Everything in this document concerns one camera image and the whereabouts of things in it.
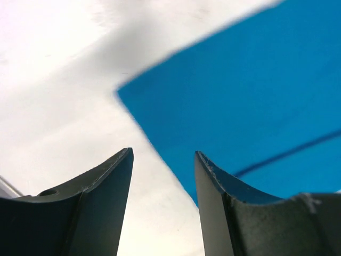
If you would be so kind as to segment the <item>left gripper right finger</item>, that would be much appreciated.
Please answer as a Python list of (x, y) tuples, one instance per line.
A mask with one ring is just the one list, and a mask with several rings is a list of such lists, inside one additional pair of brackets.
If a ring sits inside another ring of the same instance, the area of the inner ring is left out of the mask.
[(205, 255), (340, 255), (340, 194), (264, 193), (194, 155)]

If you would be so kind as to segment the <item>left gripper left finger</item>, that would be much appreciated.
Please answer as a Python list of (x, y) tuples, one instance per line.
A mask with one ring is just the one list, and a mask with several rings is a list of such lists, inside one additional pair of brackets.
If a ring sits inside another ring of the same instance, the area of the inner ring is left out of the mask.
[(37, 196), (1, 199), (1, 255), (116, 255), (133, 169), (124, 148)]

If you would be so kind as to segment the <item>blue t shirt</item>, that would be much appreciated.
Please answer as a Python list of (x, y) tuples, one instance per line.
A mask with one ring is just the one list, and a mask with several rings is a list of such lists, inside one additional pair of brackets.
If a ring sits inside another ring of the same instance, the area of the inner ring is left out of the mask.
[(284, 1), (118, 95), (193, 200), (196, 151), (278, 197), (340, 190), (340, 1)]

